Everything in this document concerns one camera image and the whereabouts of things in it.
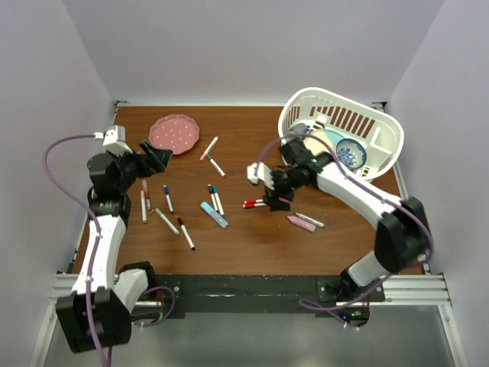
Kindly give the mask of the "purple pink highlighter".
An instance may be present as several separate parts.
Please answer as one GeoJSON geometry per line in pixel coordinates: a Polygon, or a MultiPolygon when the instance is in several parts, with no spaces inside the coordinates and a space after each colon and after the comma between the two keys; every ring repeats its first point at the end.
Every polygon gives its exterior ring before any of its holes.
{"type": "Polygon", "coordinates": [[[288,216],[287,219],[295,226],[299,226],[300,228],[305,229],[309,232],[315,232],[316,230],[316,226],[314,224],[307,222],[306,220],[301,219],[298,216],[288,216]]]}

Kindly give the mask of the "peach cap acrylic marker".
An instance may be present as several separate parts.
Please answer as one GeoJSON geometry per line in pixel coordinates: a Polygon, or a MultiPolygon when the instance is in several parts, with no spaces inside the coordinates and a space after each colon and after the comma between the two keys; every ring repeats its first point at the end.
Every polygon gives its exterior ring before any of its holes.
{"type": "Polygon", "coordinates": [[[218,140],[219,140],[218,136],[215,136],[212,139],[212,141],[209,143],[209,145],[206,147],[206,149],[204,150],[204,152],[200,156],[200,158],[199,158],[200,161],[203,161],[206,158],[206,156],[210,153],[210,151],[213,149],[213,147],[215,146],[215,144],[217,143],[218,140]]]}

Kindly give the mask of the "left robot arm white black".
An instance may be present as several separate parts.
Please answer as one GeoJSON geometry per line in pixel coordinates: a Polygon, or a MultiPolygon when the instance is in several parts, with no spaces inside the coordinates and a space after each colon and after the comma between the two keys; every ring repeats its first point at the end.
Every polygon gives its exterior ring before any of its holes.
{"type": "Polygon", "coordinates": [[[141,153],[117,142],[87,162],[92,186],[87,199],[77,202],[89,216],[89,242],[76,283],[56,305],[74,353],[128,343],[131,313],[138,298],[150,300],[158,291],[149,262],[116,268],[131,213],[128,189],[140,178],[164,172],[173,155],[146,140],[139,146],[141,153]]]}

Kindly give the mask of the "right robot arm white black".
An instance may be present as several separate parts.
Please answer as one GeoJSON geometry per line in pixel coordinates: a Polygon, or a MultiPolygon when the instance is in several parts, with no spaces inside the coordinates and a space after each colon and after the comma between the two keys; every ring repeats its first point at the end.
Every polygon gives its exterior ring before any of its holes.
{"type": "Polygon", "coordinates": [[[302,186],[328,193],[354,209],[375,229],[374,248],[340,274],[336,287],[341,299],[358,300],[381,277],[397,274],[430,256],[433,239],[423,204],[390,195],[357,178],[331,148],[313,154],[299,137],[280,147],[283,169],[271,169],[262,160],[247,168],[253,185],[264,185],[264,203],[270,210],[288,211],[294,192],[302,186]]]}

